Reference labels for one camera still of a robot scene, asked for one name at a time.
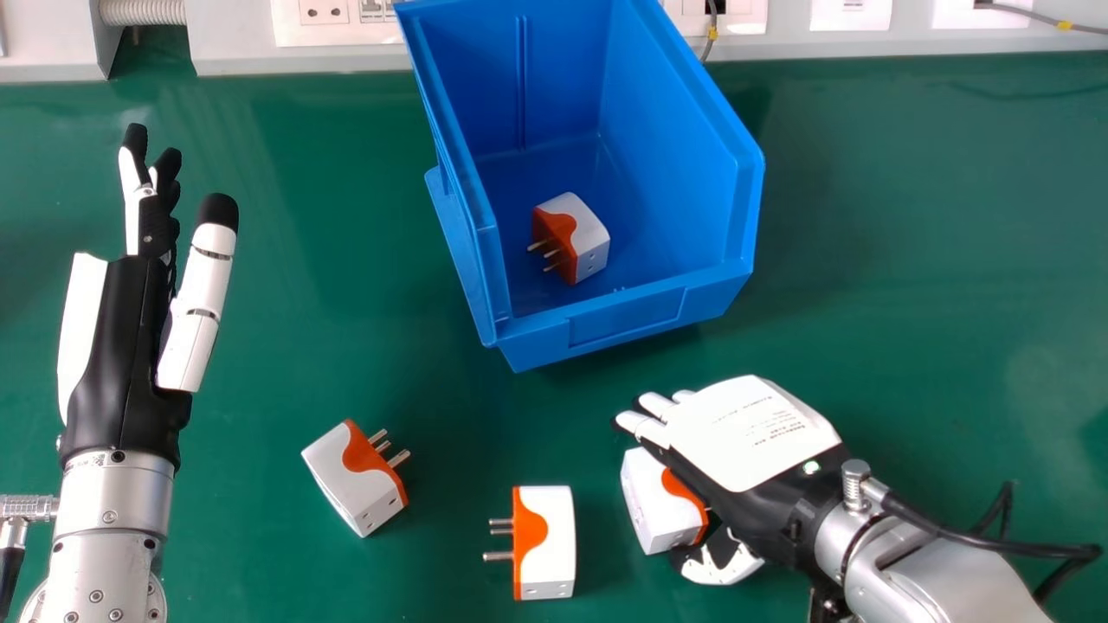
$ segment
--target blue storage bin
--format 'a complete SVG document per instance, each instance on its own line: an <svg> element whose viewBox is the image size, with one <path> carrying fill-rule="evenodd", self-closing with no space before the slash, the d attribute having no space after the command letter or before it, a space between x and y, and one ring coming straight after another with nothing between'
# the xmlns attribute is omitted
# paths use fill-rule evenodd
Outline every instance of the blue storage bin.
<svg viewBox="0 0 1108 623"><path fill-rule="evenodd" d="M515 371L715 318L753 268L765 159L657 0L419 0L397 16L427 174L482 344ZM572 191L612 235L567 286L527 254Z"/></svg>

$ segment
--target plug pin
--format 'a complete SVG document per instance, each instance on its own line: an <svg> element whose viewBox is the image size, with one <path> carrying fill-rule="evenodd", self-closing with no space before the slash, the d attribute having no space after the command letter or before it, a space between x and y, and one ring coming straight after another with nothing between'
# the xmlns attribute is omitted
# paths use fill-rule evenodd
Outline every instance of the plug pin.
<svg viewBox="0 0 1108 623"><path fill-rule="evenodd" d="M401 451L397 452L396 457L392 457L391 459L389 459L389 467L390 468L396 468L400 463L407 461L408 458L411 457L411 456L412 456L412 453L409 452L408 450L401 450Z"/></svg>

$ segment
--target robotic hand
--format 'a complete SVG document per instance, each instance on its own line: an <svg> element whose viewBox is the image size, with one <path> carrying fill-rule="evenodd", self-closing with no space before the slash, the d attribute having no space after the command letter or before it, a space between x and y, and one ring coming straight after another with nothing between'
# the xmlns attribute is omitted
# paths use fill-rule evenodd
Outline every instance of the robotic hand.
<svg viewBox="0 0 1108 623"><path fill-rule="evenodd" d="M1005 540L1005 486L970 532L938 525L871 476L820 413L777 385L738 377L669 400L645 394L616 416L721 520L673 550L683 576L733 584L763 562L812 582L810 622L1040 623L1039 604L1098 545ZM982 535L1003 513L1001 539ZM1002 553L1064 560L1034 598Z"/></svg>
<svg viewBox="0 0 1108 623"><path fill-rule="evenodd" d="M238 206L220 194L203 201L176 290L181 152L148 168L145 159L146 129L132 124L119 153L126 255L73 257L58 353L61 493L0 496L0 621L38 521L57 522L50 571L19 621L166 620L157 574L177 438L215 344Z"/></svg>

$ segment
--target white pipe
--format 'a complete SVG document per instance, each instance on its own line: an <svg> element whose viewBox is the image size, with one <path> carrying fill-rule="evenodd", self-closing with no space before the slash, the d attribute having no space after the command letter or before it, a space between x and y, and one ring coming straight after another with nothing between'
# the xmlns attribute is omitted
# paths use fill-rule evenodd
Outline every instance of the white pipe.
<svg viewBox="0 0 1108 623"><path fill-rule="evenodd" d="M100 0L107 25L185 25L184 0Z"/></svg>

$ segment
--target green tabletop surface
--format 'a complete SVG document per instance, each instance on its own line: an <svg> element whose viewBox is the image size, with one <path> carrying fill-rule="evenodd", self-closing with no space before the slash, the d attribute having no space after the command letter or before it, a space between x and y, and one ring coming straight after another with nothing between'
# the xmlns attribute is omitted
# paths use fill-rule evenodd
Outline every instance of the green tabletop surface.
<svg viewBox="0 0 1108 623"><path fill-rule="evenodd" d="M58 490L69 265L123 249L126 124L184 152L186 235L204 194L242 206L182 436L174 621L799 623L799 574L707 588L644 556L618 484L632 442L609 419L638 394L751 372L935 518L968 525L1015 479L1013 537L1108 542L1108 54L712 65L767 159L750 283L720 319L515 375L443 243L410 73L199 80L184 50L153 31L110 82L0 89L0 492ZM345 418L412 451L411 505L366 540L299 456ZM516 603L485 520L513 486L561 483L576 594ZM1100 561L1049 610L1106 621L1106 588Z"/></svg>

